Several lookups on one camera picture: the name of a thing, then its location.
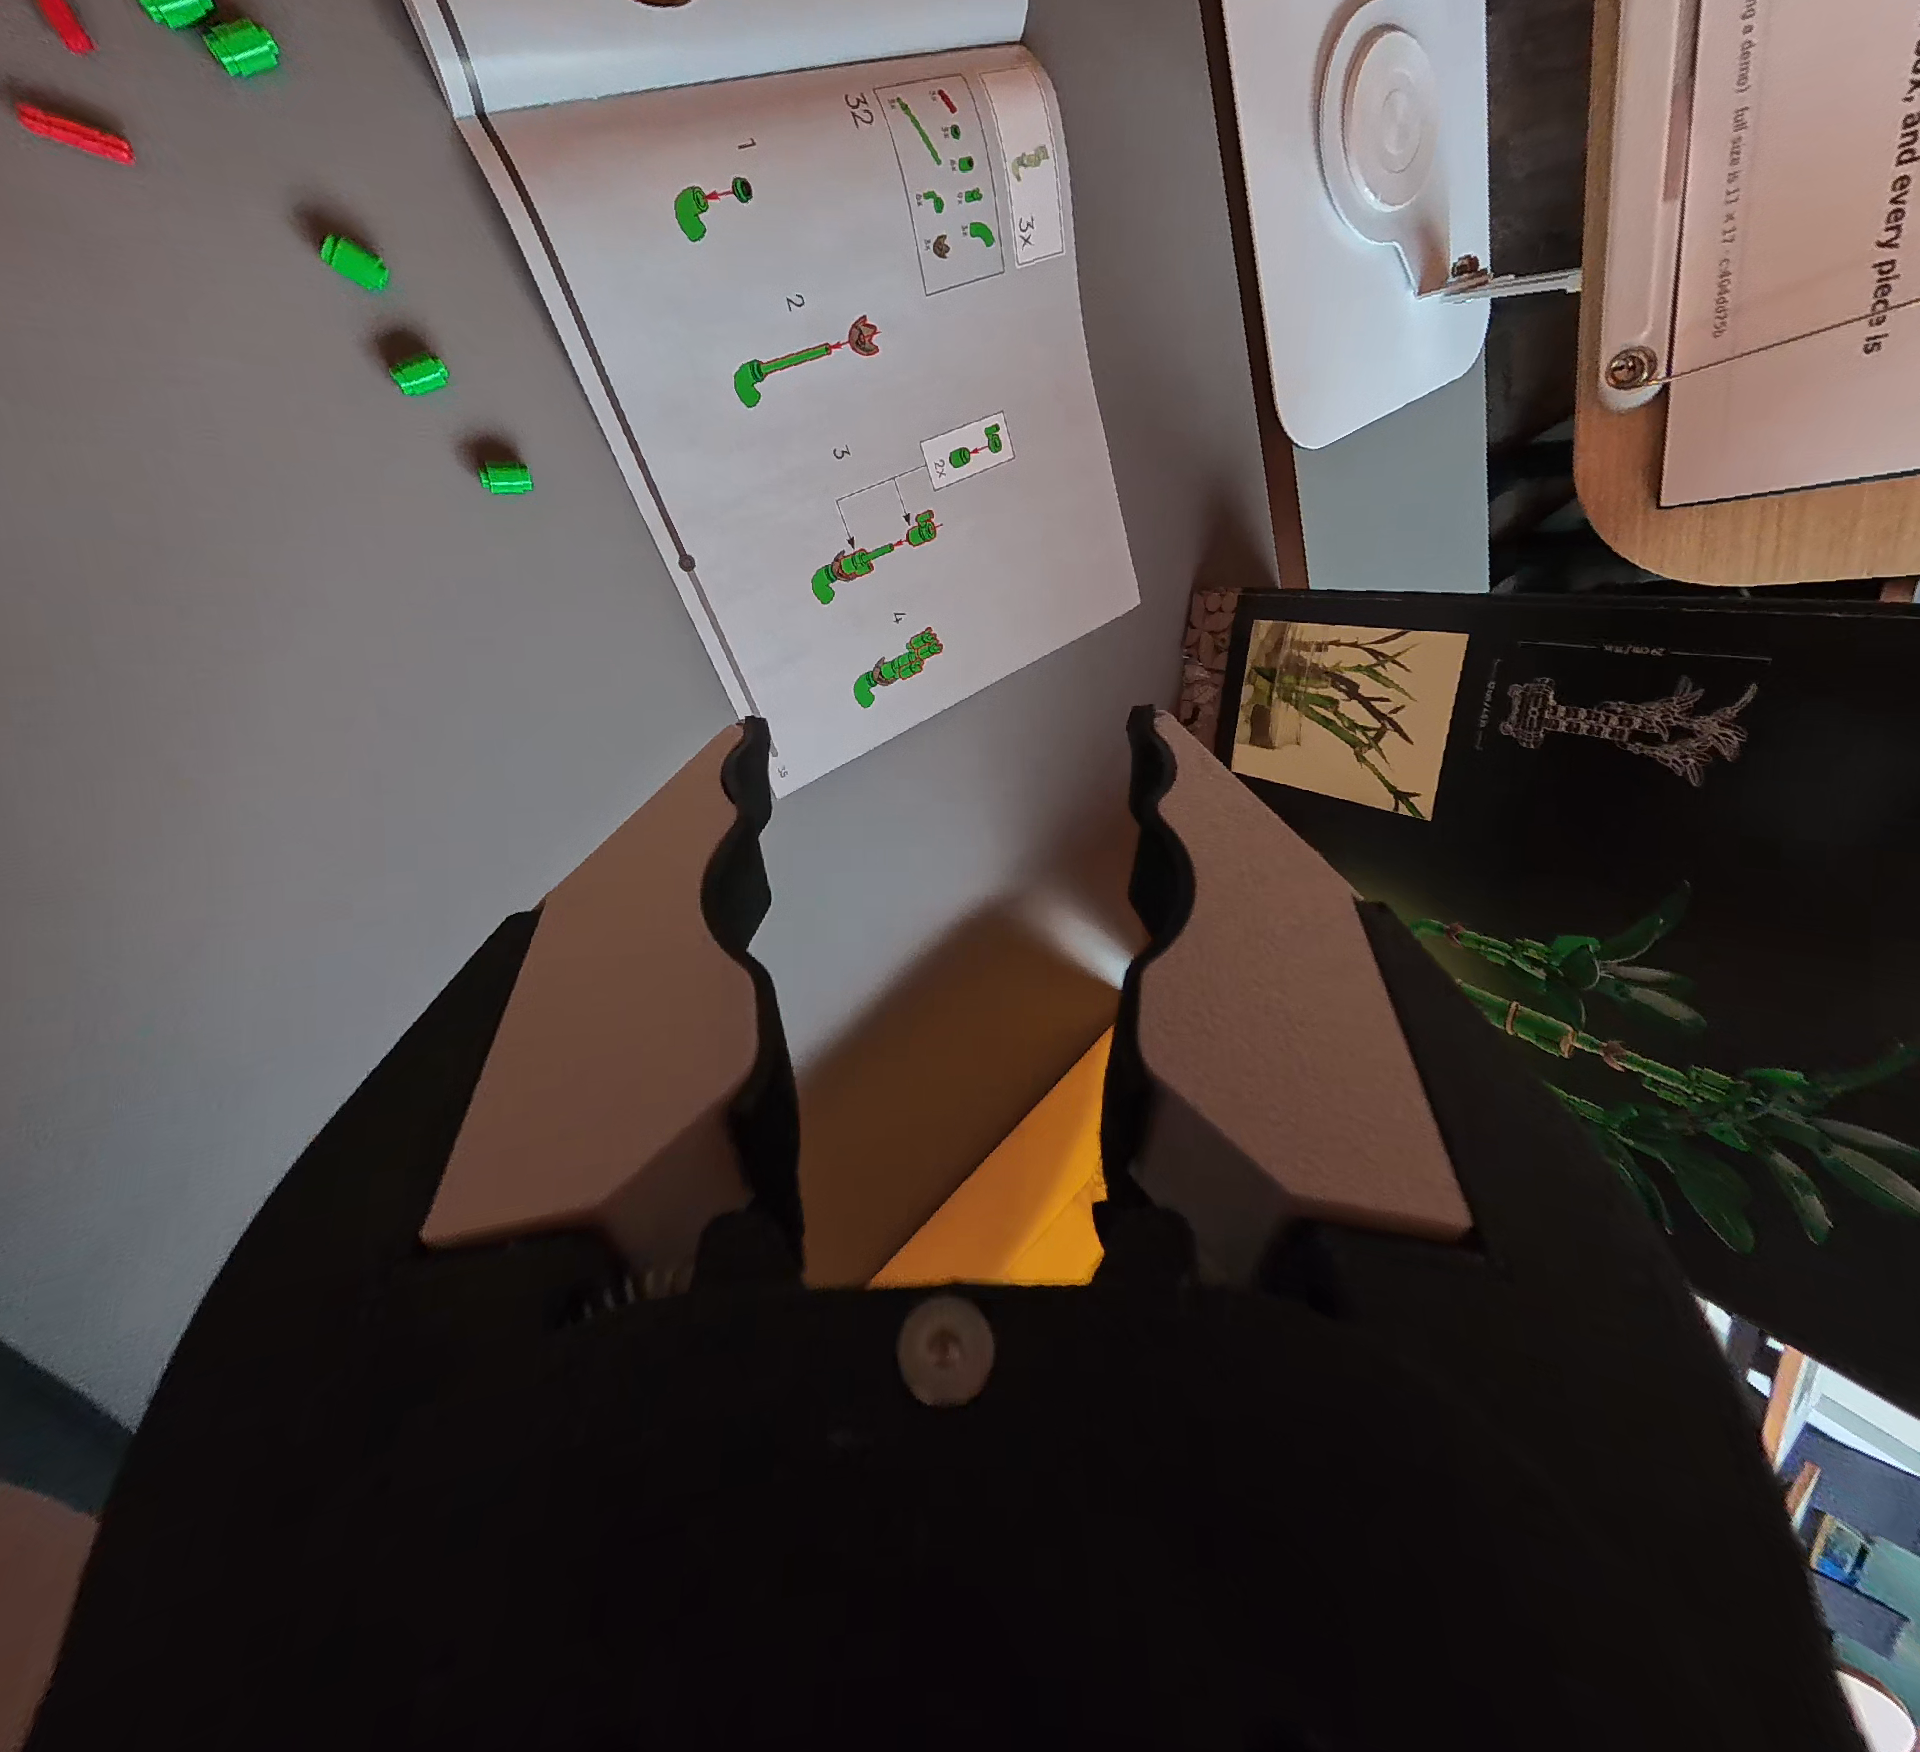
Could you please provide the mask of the open building instruction booklet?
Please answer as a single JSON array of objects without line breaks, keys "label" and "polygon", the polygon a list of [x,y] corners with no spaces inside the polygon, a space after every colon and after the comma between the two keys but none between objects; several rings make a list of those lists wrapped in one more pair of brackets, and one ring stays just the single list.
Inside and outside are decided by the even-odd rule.
[{"label": "open building instruction booklet", "polygon": [[776,796],[1138,605],[1030,0],[405,0]]}]

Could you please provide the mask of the printed instruction sheet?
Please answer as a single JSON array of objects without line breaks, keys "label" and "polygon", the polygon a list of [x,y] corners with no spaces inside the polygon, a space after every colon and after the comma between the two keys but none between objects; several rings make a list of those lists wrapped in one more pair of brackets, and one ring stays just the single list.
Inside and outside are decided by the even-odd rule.
[{"label": "printed instruction sheet", "polygon": [[1920,462],[1920,0],[1703,0],[1661,509]]}]

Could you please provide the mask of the black building set box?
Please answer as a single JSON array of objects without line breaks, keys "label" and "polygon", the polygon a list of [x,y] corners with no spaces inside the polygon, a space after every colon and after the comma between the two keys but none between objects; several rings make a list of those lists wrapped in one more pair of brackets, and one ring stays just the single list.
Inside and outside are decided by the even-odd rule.
[{"label": "black building set box", "polygon": [[1420,933],[1713,1311],[1910,1417],[1910,605],[1198,592],[1185,719]]}]

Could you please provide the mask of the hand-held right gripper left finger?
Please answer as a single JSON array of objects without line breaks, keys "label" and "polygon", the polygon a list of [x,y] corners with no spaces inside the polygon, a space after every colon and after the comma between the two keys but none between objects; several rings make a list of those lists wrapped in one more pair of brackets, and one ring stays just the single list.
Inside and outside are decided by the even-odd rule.
[{"label": "hand-held right gripper left finger", "polygon": [[776,974],[769,719],[728,723],[538,917],[419,1244],[597,1229],[679,1272],[728,1208],[802,1256],[802,1101]]}]

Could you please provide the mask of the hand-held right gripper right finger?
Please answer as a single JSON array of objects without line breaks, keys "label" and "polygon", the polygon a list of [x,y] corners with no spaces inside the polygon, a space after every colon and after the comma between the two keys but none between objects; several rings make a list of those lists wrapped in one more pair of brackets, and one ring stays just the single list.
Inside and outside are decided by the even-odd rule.
[{"label": "hand-held right gripper right finger", "polygon": [[1138,956],[1102,1072],[1111,1227],[1262,1279],[1301,1227],[1469,1244],[1368,902],[1185,719],[1122,719]]}]

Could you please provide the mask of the yellow plastic bin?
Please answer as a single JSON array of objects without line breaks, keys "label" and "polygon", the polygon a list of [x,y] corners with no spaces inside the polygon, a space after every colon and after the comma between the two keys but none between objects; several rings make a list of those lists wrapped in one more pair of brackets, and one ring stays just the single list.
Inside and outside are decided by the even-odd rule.
[{"label": "yellow plastic bin", "polygon": [[1111,1031],[947,1186],[947,1204],[870,1272],[870,1284],[1087,1284],[1098,1116]]}]

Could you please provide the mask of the white stand base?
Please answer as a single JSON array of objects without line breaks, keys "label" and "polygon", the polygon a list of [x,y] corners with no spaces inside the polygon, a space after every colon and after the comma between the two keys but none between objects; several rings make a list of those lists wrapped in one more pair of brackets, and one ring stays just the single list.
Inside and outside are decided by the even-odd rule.
[{"label": "white stand base", "polygon": [[1332,447],[1465,378],[1490,302],[1483,0],[1226,0],[1226,53],[1290,445]]}]

